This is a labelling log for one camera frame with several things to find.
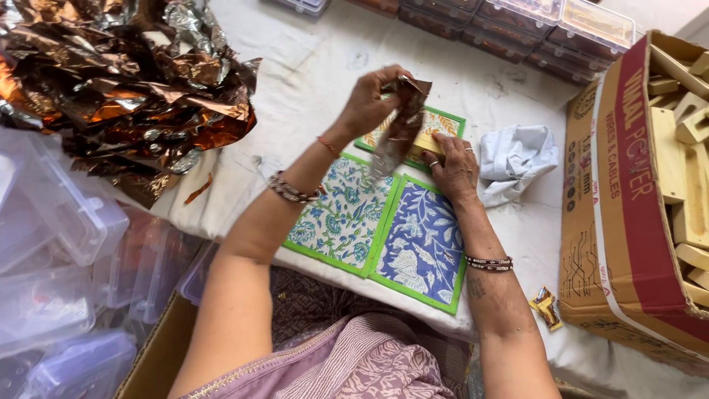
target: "table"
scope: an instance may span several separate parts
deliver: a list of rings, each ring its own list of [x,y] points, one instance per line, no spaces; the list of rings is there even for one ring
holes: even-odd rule
[[[240,59],[264,58],[252,99],[258,125],[240,142],[205,152],[200,163],[151,209],[180,229],[209,239],[226,235],[248,200],[244,192],[265,187],[253,160],[262,157],[268,161],[263,165],[292,163],[335,120],[355,80],[391,63],[401,64],[417,79],[433,82],[426,104],[466,118],[464,138],[474,143],[476,154],[475,143],[482,134],[513,124],[544,124],[563,157],[566,102],[579,92],[578,87],[341,0],[334,0],[320,20],[273,1],[235,4],[210,3]],[[353,146],[345,151],[370,157]],[[413,168],[404,166],[400,171],[430,181]],[[185,205],[209,173],[212,185]],[[558,292],[562,177],[562,169],[557,168],[532,184],[518,201],[488,210],[502,244],[515,259],[515,273],[527,297],[543,285]],[[476,339],[465,288],[453,316],[286,248],[277,251],[274,264],[399,307],[447,335]],[[575,327],[550,333],[540,317],[537,323],[552,373],[575,386],[614,398],[709,397],[708,380],[691,378]]]

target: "white cloth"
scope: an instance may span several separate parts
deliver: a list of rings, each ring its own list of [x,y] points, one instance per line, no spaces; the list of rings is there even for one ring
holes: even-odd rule
[[[543,124],[556,134],[559,147],[565,146],[565,104],[578,87],[346,1],[332,1],[317,22],[275,1],[211,0],[210,5],[241,60],[264,58],[253,98],[258,125],[238,143],[205,151],[197,167],[150,210],[187,232],[206,238],[225,235],[257,174],[253,157],[271,156],[290,165],[335,120],[360,75],[395,62],[418,79],[433,82],[426,104],[466,118],[463,137],[472,143],[511,124]],[[371,159],[352,146],[345,151]],[[210,172],[212,185],[184,204]],[[398,172],[431,181],[408,166]],[[536,179],[517,201],[488,210],[495,232],[515,259],[526,297],[542,285],[558,293],[563,177],[562,168],[556,168]],[[276,252],[274,264],[398,307],[445,334],[474,335],[465,287],[457,313],[449,315],[287,248]],[[709,398],[709,380],[686,376],[573,326],[550,332],[541,317],[535,318],[552,373],[602,393],[599,397]]]
[[[480,178],[492,183],[480,194],[485,207],[519,197],[537,177],[559,164],[559,149],[546,126],[514,125],[480,139]]]

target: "hand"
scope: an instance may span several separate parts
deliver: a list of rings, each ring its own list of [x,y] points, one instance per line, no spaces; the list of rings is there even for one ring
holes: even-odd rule
[[[401,105],[401,100],[395,94],[381,99],[382,86],[399,75],[413,79],[411,73],[399,65],[390,65],[360,77],[345,109],[333,124],[333,130],[341,132],[348,143],[373,131]]]
[[[478,174],[480,167],[471,148],[470,142],[457,137],[434,133],[433,138],[441,145],[445,154],[445,164],[437,163],[431,167],[433,180],[448,200],[456,204],[478,202]],[[439,160],[428,151],[422,154],[428,165]]]

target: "bracelet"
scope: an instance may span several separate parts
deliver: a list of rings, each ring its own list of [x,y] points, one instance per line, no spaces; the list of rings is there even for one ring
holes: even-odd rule
[[[283,181],[281,177],[282,173],[283,170],[279,170],[269,177],[268,186],[286,200],[298,202],[299,204],[307,204],[308,202],[317,201],[320,198],[320,194],[324,194],[324,190],[321,188],[316,191],[313,196],[300,192],[295,187]]]
[[[501,259],[497,261],[491,261],[487,259],[477,259],[471,256],[465,257],[465,262],[468,266],[476,269],[482,270],[492,270],[492,271],[507,271],[512,270],[514,264],[512,263],[512,258],[509,256],[507,259]]]
[[[335,156],[335,158],[339,158],[339,157],[340,157],[340,152],[337,151],[337,150],[335,150],[335,146],[333,146],[332,144],[328,143],[322,136],[318,136],[318,141],[320,141],[322,144],[325,144],[325,147],[327,147],[328,150],[330,150],[330,152],[333,153],[333,155]]]

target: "green border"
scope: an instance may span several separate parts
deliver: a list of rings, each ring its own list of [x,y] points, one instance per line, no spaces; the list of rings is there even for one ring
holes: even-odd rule
[[[403,194],[403,189],[404,189],[404,186],[406,186],[407,181],[412,182],[417,185],[420,185],[421,187],[423,187],[427,190],[433,191],[436,194],[443,195],[443,193],[440,190],[438,190],[436,187],[433,187],[433,186],[431,186],[427,183],[424,183],[418,179],[415,179],[414,177],[411,177],[409,175],[404,175],[401,177],[401,181],[399,182],[399,186],[396,189],[396,194],[394,195],[394,198],[396,198],[397,205],[398,205],[399,201],[401,200],[401,195]],[[396,210],[394,208],[389,211],[389,215],[387,215],[387,218],[386,218],[386,225],[384,227],[384,231],[389,232],[391,230],[391,225],[393,224],[395,213],[396,213]],[[374,253],[376,255],[372,255],[373,259],[376,259],[377,261],[379,260],[379,254],[381,253],[381,250],[384,248],[385,240],[386,240],[386,235],[384,236],[384,238],[382,238],[380,240],[380,242],[377,243],[376,250],[374,251]],[[377,274],[375,268],[374,268],[374,270],[370,271],[367,278],[370,280],[376,281],[385,287],[391,288],[392,290],[395,290],[395,291],[400,292],[404,295],[407,295],[407,296],[412,297],[416,300],[419,300],[427,305],[433,306],[437,309],[441,309],[446,313],[450,313],[451,315],[455,315],[456,311],[458,310],[458,301],[460,299],[460,292],[463,288],[463,279],[465,278],[465,265],[466,265],[465,253],[463,253],[463,256],[460,258],[460,266],[458,267],[458,276],[457,276],[457,279],[455,280],[454,285],[453,285],[453,296],[451,298],[450,305],[446,305],[442,302],[438,302],[437,300],[427,297],[426,295],[424,295],[418,291],[414,291],[408,287],[405,287],[399,283],[394,282],[393,280],[389,280],[388,278],[385,278],[382,275]]]
[[[465,130],[465,121],[466,121],[465,118],[462,118],[460,116],[456,116],[453,114],[448,114],[445,111],[441,111],[440,109],[432,108],[430,106],[424,106],[424,108],[426,108],[428,111],[431,111],[434,114],[443,115],[443,116],[446,116],[447,118],[453,119],[454,121],[460,122],[460,125],[458,126],[458,131],[456,132],[456,136],[458,136],[458,137],[463,136],[463,131]],[[362,137],[358,137],[357,140],[354,141],[354,146],[359,148],[360,150],[369,151],[370,153],[374,152],[374,147],[370,146],[369,144],[366,144],[364,142],[364,140],[362,140]],[[412,168],[422,170],[426,173],[431,173],[431,169],[428,167],[428,165],[423,165],[422,163],[416,163],[416,162],[413,162],[412,160],[408,160],[408,159],[405,160],[404,163],[406,165],[411,166]]]
[[[355,156],[352,154],[348,153],[341,153],[340,156],[342,158],[347,158],[349,160],[353,160],[354,162],[363,164],[363,165],[369,165],[369,162]],[[381,240],[381,235],[383,233],[382,229],[383,226],[386,223],[386,220],[389,218],[389,211],[391,207],[393,206],[393,198],[395,195],[392,195],[392,191],[396,193],[398,190],[398,184],[401,179],[401,175],[398,173],[394,173],[392,175],[393,177],[393,182],[391,182],[391,189],[389,190],[389,193],[386,196],[386,201],[384,203],[384,209],[381,211],[381,218],[379,219],[379,222],[376,224],[376,228],[374,229],[374,236],[372,237],[372,247],[369,248],[369,253],[367,253],[367,258],[364,260],[364,265],[362,265],[362,268],[355,268],[354,266],[345,263],[343,261],[339,261],[335,258],[331,258],[324,253],[317,252],[314,249],[310,249],[306,246],[302,246],[300,244],[296,244],[293,241],[289,241],[286,239],[281,246],[288,248],[292,251],[295,251],[297,253],[301,253],[305,256],[309,256],[311,258],[317,259],[323,263],[327,263],[330,266],[335,266],[336,268],[342,269],[346,272],[358,275],[359,277],[366,278],[367,274],[369,273],[369,270],[372,268],[372,257],[371,252],[374,246],[378,246],[378,241]]]

